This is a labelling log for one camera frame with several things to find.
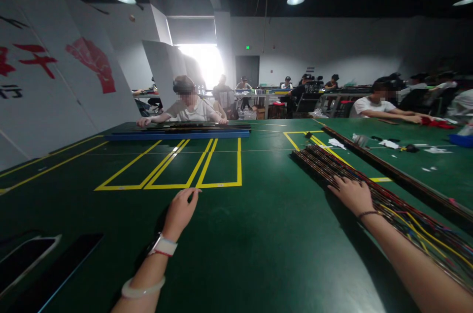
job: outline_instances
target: hand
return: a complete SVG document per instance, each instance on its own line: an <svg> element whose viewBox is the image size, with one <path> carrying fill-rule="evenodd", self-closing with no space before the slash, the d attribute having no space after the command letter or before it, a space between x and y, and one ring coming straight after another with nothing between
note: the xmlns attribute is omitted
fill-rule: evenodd
<svg viewBox="0 0 473 313"><path fill-rule="evenodd" d="M411 123L422 123L422 117L419 115L404 116L403 120Z"/></svg>
<svg viewBox="0 0 473 313"><path fill-rule="evenodd" d="M199 199L199 192L201 189L194 187L179 191L174 197L166 215L164 223L163 237L170 241L176 242L184 228L189 224L192 215L197 206ZM188 203L189 197L192 195L192 200Z"/></svg>
<svg viewBox="0 0 473 313"><path fill-rule="evenodd" d="M150 123L151 123L151 119L149 117L142 117L136 121L136 125L140 126L141 128L145 128Z"/></svg>
<svg viewBox="0 0 473 313"><path fill-rule="evenodd" d="M353 212L359 216L363 212L374 210L371 192L366 182L359 183L347 177L334 176L338 189L329 185L328 188Z"/></svg>

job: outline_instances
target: wrist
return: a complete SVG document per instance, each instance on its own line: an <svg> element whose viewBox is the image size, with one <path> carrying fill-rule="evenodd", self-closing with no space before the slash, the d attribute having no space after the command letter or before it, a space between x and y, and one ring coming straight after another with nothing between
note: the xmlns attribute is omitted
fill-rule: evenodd
<svg viewBox="0 0 473 313"><path fill-rule="evenodd" d="M171 242L174 242L174 243L177 243L177 241L179 240L179 237L181 236L180 233L177 233L177 232L174 232L172 230L168 230L168 229L163 229L163 231L161 232L161 235L171 241Z"/></svg>

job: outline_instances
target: white t-shirt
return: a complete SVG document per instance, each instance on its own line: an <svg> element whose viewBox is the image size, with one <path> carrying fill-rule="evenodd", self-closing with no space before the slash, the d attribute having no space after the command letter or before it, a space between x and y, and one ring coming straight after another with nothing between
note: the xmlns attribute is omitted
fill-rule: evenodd
<svg viewBox="0 0 473 313"><path fill-rule="evenodd" d="M202 99L197 99L196 107L190 111L186 104L181 100L176 101L165 112L172 118L177 118L178 121L212 121L210 118L212 114L217 113L209 104Z"/></svg>
<svg viewBox="0 0 473 313"><path fill-rule="evenodd" d="M401 102L407 96L408 93L410 93L412 90L416 90L416 89L427 89L427 84L426 83L418 83L418 84L415 84L415 85L409 85L405 89L402 89L398 93L399 102Z"/></svg>
<svg viewBox="0 0 473 313"><path fill-rule="evenodd" d="M368 116L362 115L361 112L369 109L379 112L389 112L391 110L396 109L396 107L392 103L383 100L381 100L378 104L375 104L371 102L368 97L365 96L355 101L355 104L353 105L350 111L350 118L368 118Z"/></svg>

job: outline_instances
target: pipe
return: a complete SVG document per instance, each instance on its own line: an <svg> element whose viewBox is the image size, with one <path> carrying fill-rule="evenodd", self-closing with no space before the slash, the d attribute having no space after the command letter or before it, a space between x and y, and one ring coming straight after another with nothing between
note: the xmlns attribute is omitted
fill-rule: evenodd
<svg viewBox="0 0 473 313"><path fill-rule="evenodd" d="M266 17L268 15L268 0L266 0L266 7L265 7L265 32L263 33L263 51L265 52L265 41L266 41Z"/></svg>

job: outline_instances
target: doorway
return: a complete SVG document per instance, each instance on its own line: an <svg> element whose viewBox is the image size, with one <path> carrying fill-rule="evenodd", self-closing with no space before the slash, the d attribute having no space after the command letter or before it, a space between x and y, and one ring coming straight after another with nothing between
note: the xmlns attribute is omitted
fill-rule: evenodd
<svg viewBox="0 0 473 313"><path fill-rule="evenodd" d="M252 88L260 85L260 56L235 56L236 85L246 76Z"/></svg>

